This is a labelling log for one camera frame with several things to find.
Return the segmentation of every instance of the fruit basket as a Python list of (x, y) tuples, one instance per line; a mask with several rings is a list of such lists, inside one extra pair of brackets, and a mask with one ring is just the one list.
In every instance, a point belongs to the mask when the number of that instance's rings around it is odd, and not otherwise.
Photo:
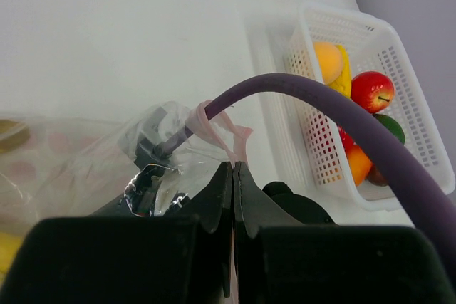
[[(392, 103), (381, 113), (402, 127), (405, 146), (420, 161), (444, 193), (455, 188), (455, 175), (407, 53), (395, 30), (385, 21), (356, 11), (305, 3), (284, 56), (287, 73), (323, 82), (314, 42), (345, 47), (351, 77), (375, 70), (388, 76), (395, 88)], [(294, 101), (318, 190), (352, 198), (364, 209), (400, 208), (390, 187), (364, 181), (355, 186), (337, 125), (314, 107)]]

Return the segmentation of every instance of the yellow object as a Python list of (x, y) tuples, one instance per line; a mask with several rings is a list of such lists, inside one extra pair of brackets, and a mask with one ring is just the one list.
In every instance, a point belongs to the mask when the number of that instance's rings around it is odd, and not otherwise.
[(0, 274), (6, 273), (21, 247), (23, 239), (0, 232)]
[(340, 94), (350, 98), (351, 95), (351, 72), (350, 72), (350, 61), (348, 59), (347, 50), (343, 46), (336, 46), (341, 52), (343, 58), (343, 69), (342, 73), (337, 79), (329, 83), (328, 86), (337, 90)]
[(0, 154), (12, 151), (30, 138), (30, 131), (21, 122), (0, 119)]
[(328, 42), (315, 42), (313, 48), (315, 49), (318, 64), (320, 65), (323, 82), (325, 85), (328, 85), (342, 73), (342, 53), (334, 44)]

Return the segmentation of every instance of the clear plastic bag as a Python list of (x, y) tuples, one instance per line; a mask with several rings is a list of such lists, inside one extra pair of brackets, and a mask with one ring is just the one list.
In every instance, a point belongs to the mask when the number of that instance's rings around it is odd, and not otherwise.
[[(128, 199), (140, 169), (151, 163), (159, 164), (163, 173), (149, 215), (163, 215), (170, 207), (182, 206), (204, 188), (220, 162), (246, 161), (245, 144), (252, 131), (233, 125), (225, 113), (209, 124), (206, 104), (190, 110), (168, 102), (121, 126), (15, 117), (31, 137), (0, 154), (0, 231), (23, 234), (40, 219), (85, 216), (124, 193), (123, 200)], [(148, 149), (184, 126), (194, 134), (185, 137), (166, 160)], [(11, 168), (11, 161), (16, 169)]]

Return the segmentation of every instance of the gray wall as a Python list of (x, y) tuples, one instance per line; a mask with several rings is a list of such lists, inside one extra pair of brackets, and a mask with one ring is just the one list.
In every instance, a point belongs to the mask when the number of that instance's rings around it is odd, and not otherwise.
[[(456, 167), (456, 0), (356, 0), (399, 33)], [(456, 193), (451, 195), (456, 202)]]

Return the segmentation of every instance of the green fruit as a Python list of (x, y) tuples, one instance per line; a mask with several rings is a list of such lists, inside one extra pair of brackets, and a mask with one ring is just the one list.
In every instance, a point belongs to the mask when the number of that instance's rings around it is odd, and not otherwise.
[(405, 144), (405, 134), (402, 127), (399, 125), (399, 122), (394, 120), (391, 117), (388, 117), (384, 114), (373, 114), (373, 116), (382, 123), (383, 126), (388, 128), (388, 130), (394, 134), (396, 138), (399, 139), (400, 142)]

